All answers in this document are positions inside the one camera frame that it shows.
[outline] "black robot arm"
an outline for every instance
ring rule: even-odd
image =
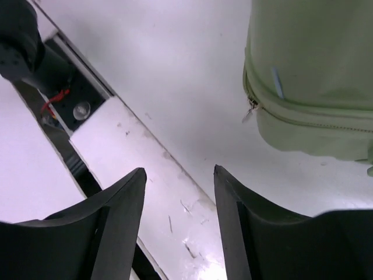
[[[0,74],[5,79],[22,80],[51,98],[73,69],[41,41],[36,11],[27,0],[0,0]]]

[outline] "red wire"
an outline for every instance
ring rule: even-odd
[[[50,109],[49,105],[53,102],[60,102],[69,93],[70,89],[61,90],[56,96],[53,96],[47,102],[44,103],[40,113],[42,114],[45,110],[48,110],[48,112],[54,117],[54,113],[52,112],[52,109]]]

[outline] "light green bag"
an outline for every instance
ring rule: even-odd
[[[252,0],[244,88],[269,145],[373,163],[372,11],[371,0]]]

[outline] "screw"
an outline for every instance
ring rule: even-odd
[[[73,115],[76,120],[83,121],[86,120],[91,113],[91,106],[87,101],[80,102],[75,106],[73,110]]]

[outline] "white surface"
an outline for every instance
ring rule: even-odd
[[[0,221],[44,219],[84,199],[13,86],[0,77]]]
[[[40,5],[211,198],[217,163],[302,214],[372,207],[366,166],[278,152],[261,139],[255,119],[241,123],[248,110],[241,79],[250,2]]]
[[[226,279],[214,203],[120,99],[107,100],[71,143],[103,188],[134,168],[145,168],[139,244],[168,279]]]

